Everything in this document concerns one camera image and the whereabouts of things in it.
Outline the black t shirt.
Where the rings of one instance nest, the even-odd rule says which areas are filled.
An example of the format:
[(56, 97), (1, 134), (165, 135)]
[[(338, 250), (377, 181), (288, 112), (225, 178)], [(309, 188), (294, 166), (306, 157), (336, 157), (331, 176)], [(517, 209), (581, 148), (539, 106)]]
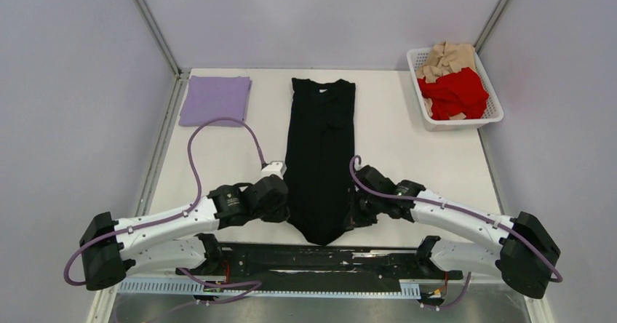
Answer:
[(355, 152), (356, 85), (292, 79), (284, 181), (288, 223), (312, 244), (328, 245), (346, 231)]

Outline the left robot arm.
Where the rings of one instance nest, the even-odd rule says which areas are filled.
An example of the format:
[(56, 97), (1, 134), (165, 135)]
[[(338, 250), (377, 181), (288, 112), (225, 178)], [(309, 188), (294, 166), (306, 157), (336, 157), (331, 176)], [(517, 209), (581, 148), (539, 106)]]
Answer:
[(204, 244), (204, 234), (252, 220), (281, 223), (289, 215), (287, 195), (283, 179), (270, 175), (220, 186), (195, 205), (155, 215), (114, 220), (111, 213), (100, 213), (79, 240), (84, 285), (102, 290), (132, 274), (169, 267), (215, 274), (223, 255)]

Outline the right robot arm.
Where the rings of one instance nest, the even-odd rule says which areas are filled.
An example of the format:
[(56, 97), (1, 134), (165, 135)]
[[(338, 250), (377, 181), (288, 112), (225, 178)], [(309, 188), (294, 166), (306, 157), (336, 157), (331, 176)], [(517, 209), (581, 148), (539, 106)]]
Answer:
[(356, 186), (352, 228), (368, 227), (379, 214), (448, 231), (462, 242), (426, 236), (415, 267), (434, 277), (440, 271), (462, 271), (502, 279), (516, 292), (540, 299), (549, 284), (561, 283), (556, 264), (561, 251), (543, 223), (527, 212), (518, 216), (483, 212), (456, 203), (410, 180), (398, 184), (371, 166), (349, 172)]

